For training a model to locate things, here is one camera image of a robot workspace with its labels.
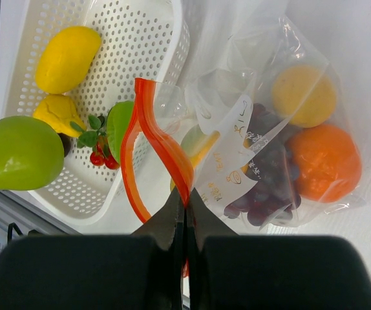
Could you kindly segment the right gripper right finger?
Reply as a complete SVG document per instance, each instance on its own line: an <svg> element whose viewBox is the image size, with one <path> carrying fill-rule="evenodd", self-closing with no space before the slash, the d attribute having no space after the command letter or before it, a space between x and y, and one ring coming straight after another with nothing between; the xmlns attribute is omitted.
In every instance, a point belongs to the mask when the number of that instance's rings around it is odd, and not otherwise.
<svg viewBox="0 0 371 310"><path fill-rule="evenodd" d="M197 191L186 218L191 309L371 309L371 279L345 239L239 235Z"/></svg>

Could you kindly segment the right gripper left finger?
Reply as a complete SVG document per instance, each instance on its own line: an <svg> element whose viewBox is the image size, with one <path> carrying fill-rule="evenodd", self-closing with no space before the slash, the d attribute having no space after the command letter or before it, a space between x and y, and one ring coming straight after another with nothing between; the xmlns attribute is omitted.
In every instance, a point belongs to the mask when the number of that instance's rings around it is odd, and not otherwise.
<svg viewBox="0 0 371 310"><path fill-rule="evenodd" d="M184 206L131 234L36 235L0 255L0 309L181 309Z"/></svg>

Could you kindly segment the clear zip top bag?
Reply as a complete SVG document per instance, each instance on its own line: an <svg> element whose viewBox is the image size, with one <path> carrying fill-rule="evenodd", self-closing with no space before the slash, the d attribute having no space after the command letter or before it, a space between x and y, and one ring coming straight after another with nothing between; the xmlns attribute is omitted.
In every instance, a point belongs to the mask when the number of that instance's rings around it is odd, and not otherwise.
<svg viewBox="0 0 371 310"><path fill-rule="evenodd" d="M240 233L296 227L363 206L362 159L328 60L286 16L256 1L226 62L185 88L136 78L122 178L146 222L192 194Z"/></svg>

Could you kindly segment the purple grape bunch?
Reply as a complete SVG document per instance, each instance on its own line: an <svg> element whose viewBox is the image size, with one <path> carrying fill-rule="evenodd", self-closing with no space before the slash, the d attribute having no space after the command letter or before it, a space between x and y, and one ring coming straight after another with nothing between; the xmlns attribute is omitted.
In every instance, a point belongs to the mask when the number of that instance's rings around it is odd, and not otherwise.
<svg viewBox="0 0 371 310"><path fill-rule="evenodd" d="M264 105L254 104L244 145L254 146L256 155L248 162L244 174L257 183L225 207L225 217L236 219L242 215L255 227L265 223L287 224L293 219L301 204L301 196L295 189L299 168L294 164L292 152L284 146L288 138L283 131L266 141L266 133L279 122Z"/></svg>

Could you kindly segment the orange fruit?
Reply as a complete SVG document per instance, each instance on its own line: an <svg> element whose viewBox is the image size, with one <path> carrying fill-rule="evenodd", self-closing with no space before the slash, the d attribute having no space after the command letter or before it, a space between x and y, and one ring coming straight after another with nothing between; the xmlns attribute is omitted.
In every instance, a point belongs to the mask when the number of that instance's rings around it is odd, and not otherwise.
<svg viewBox="0 0 371 310"><path fill-rule="evenodd" d="M299 168L295 186L303 198L333 203L357 187L363 170L361 157L343 129L331 124L304 129L286 146Z"/></svg>

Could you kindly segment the orange green mango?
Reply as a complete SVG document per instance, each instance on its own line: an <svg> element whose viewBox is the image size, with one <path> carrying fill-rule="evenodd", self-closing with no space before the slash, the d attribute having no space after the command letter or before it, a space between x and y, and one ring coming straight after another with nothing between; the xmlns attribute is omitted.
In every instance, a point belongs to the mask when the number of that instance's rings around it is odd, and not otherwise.
<svg viewBox="0 0 371 310"><path fill-rule="evenodd" d="M195 172L195 185L223 180L227 184L241 185L248 164L238 167L236 148L226 146L227 141L215 130L204 134L199 125L192 127L180 146L189 158Z"/></svg>

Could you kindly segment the yellow peach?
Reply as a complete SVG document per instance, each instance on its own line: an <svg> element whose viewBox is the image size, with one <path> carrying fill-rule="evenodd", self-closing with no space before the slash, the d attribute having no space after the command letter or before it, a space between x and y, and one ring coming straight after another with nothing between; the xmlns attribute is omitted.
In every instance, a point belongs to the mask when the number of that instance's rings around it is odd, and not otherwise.
<svg viewBox="0 0 371 310"><path fill-rule="evenodd" d="M291 118L292 125L312 128L324 123L334 113L337 91L322 70L310 65L295 65L276 77L271 99L280 117Z"/></svg>

